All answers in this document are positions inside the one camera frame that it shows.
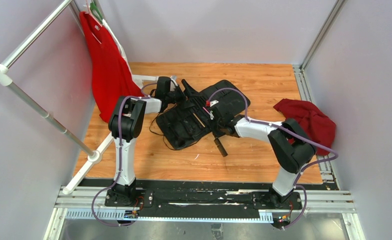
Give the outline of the gold handled makeup brush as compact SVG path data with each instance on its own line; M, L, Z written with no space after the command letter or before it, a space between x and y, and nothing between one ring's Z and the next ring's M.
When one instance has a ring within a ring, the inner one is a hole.
M197 121L198 121L203 127L206 127L206 125L201 121L201 119L200 119L195 113L193 113L193 116L197 119Z

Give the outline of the black leather brush roll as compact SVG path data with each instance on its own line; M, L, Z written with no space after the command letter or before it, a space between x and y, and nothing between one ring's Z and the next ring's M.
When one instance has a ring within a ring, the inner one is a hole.
M228 80L221 80L198 91L198 96L186 97L182 102L168 105L166 110L156 117L156 124L172 148L182 150L212 133L209 125L210 116L203 109L206 107L207 100L230 101L235 99L244 100L243 111L250 106L250 99L235 85ZM193 113L206 125L205 128L197 121Z

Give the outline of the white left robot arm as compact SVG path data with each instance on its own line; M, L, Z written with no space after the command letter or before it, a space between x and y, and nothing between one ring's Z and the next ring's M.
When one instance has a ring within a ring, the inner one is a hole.
M136 139L140 135L146 114L163 113L168 105L184 100L185 95L175 77L160 76L154 96L121 96L108 123L116 147L116 173L111 189L118 192L118 201L126 207L137 200L134 156Z

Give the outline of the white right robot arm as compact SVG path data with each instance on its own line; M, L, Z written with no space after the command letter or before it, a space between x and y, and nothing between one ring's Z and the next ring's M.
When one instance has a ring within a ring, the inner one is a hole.
M227 108L220 107L219 101L206 101L210 120L214 130L236 138L251 138L269 143L273 149L280 169L270 188L270 203L275 208L283 208L290 201L297 176L302 167L307 165L316 146L308 143L308 135L294 119L283 122L266 122L233 115Z

